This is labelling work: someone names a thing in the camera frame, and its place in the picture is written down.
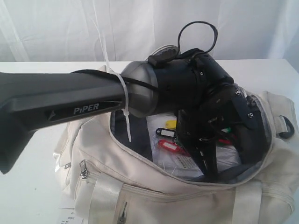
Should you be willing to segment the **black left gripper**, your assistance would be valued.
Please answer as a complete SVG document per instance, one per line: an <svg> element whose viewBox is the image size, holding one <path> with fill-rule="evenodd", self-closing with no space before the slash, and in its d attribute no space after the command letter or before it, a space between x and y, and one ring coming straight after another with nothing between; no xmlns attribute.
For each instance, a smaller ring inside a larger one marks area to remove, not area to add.
<svg viewBox="0 0 299 224"><path fill-rule="evenodd" d="M205 177L218 175L216 137L218 131L212 123L218 121L220 108L234 96L234 86L226 85L206 95L199 106L178 111L176 138L194 160ZM243 125L235 128L240 143L238 154L241 163L258 163L268 150L263 123L253 130Z"/></svg>

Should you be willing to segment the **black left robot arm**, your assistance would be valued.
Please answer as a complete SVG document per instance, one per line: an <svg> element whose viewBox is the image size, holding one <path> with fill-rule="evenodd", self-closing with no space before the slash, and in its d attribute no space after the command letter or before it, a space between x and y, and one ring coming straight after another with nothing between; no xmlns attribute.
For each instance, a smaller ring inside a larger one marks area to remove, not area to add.
<svg viewBox="0 0 299 224"><path fill-rule="evenodd" d="M204 176L215 178L216 141L229 140L241 163L263 159L261 111L206 52L168 50L131 62L118 77L98 70L0 75L0 170L8 173L44 127L128 108L136 117L173 112L179 143Z"/></svg>

